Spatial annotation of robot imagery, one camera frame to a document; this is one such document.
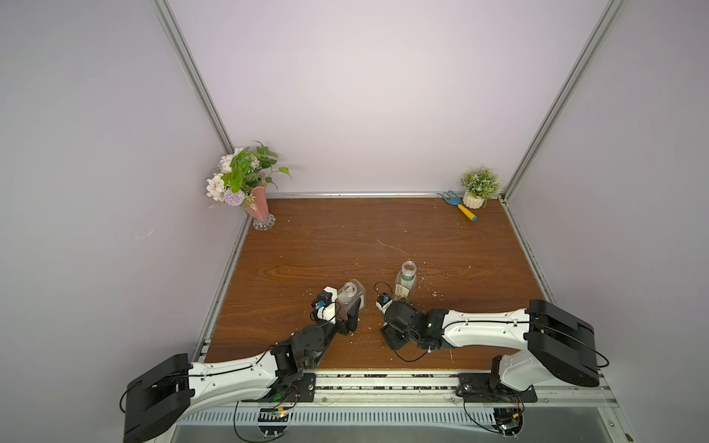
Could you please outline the square clear plastic bottle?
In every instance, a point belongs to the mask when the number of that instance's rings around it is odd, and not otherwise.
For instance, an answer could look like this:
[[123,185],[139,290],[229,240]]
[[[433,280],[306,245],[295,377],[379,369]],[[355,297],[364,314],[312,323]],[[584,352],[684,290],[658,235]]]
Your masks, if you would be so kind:
[[365,306],[366,289],[359,280],[347,282],[339,291],[336,302],[336,319],[345,321],[349,317],[358,316]]

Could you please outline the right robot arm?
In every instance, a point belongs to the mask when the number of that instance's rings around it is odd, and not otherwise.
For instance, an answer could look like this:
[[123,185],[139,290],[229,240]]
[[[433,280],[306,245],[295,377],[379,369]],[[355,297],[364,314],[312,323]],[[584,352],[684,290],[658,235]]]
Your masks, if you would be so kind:
[[488,346],[515,351],[494,359],[491,389],[522,392],[548,380],[599,386],[594,328],[545,300],[503,313],[474,314],[434,309],[421,312],[387,295],[377,299],[387,345],[397,352],[408,343],[432,353],[443,349]]

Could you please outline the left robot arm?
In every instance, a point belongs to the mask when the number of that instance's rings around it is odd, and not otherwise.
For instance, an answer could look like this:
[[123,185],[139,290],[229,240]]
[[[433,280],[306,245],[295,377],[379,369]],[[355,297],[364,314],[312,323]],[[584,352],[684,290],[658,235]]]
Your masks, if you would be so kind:
[[175,354],[127,384],[119,402],[125,442],[167,442],[184,416],[223,402],[279,402],[315,369],[337,333],[356,331],[362,295],[335,295],[330,287],[313,304],[315,323],[256,356],[200,364]]

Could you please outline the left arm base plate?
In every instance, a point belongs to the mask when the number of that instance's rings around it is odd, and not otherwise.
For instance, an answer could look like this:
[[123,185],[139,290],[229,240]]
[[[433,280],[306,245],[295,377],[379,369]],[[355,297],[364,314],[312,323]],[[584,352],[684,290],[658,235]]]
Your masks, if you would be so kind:
[[281,384],[253,402],[273,405],[289,402],[314,402],[316,381],[315,373],[304,373],[299,380]]

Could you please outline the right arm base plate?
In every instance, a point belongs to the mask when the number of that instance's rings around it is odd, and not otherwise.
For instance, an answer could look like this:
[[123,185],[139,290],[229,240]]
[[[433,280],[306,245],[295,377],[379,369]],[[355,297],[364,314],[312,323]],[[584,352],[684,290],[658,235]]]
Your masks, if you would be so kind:
[[455,394],[467,402],[515,403],[537,402],[533,387],[525,391],[515,391],[492,379],[489,373],[462,373],[458,375],[459,385]]

